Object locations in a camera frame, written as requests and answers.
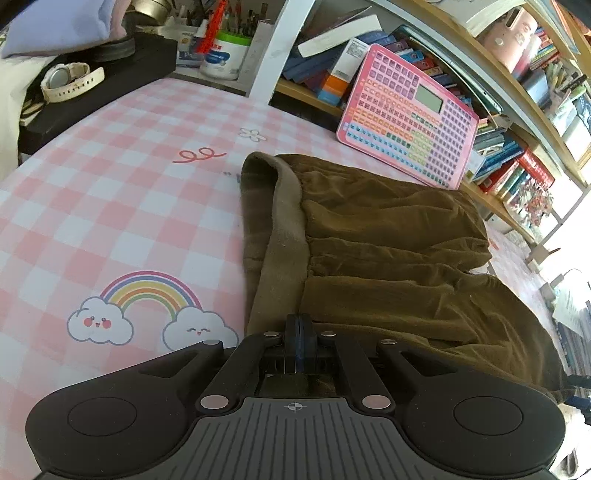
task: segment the white container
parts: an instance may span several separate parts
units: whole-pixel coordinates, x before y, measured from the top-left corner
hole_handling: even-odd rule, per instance
[[[244,35],[218,32],[199,71],[212,78],[236,80],[251,41]]]

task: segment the red book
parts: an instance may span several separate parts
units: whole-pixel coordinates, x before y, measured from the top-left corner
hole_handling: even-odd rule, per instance
[[[542,188],[549,189],[554,183],[554,177],[550,171],[529,148],[517,158],[517,161]]]
[[[427,70],[432,69],[435,66],[435,63],[432,59],[427,57],[426,59],[416,61],[415,63],[413,63],[413,65],[420,70]]]
[[[508,162],[503,163],[502,167],[499,170],[495,170],[491,173],[487,178],[485,178],[480,185],[480,189],[484,193],[490,192],[494,189],[500,182],[506,181],[508,176],[511,175],[511,171],[515,170],[515,165],[517,160],[513,159]]]

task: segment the pillow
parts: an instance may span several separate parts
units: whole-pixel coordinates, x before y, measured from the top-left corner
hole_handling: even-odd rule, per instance
[[[114,7],[115,0],[37,0],[12,21],[2,57],[58,55],[105,43]],[[115,34],[120,30],[113,29]]]

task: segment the smiling cloud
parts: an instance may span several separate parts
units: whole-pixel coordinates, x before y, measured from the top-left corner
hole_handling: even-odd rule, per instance
[[[84,301],[68,319],[68,332],[74,340],[124,345],[134,335],[134,327],[117,305],[99,297]]]
[[[164,344],[175,351],[204,340],[221,340],[224,348],[236,346],[238,335],[227,327],[215,312],[203,312],[195,307],[183,308],[162,333]]]

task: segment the periodic table toy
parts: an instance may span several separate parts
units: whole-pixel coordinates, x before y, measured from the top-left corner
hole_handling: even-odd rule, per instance
[[[425,184],[457,189],[478,121],[431,77],[374,44],[361,65],[337,138]]]

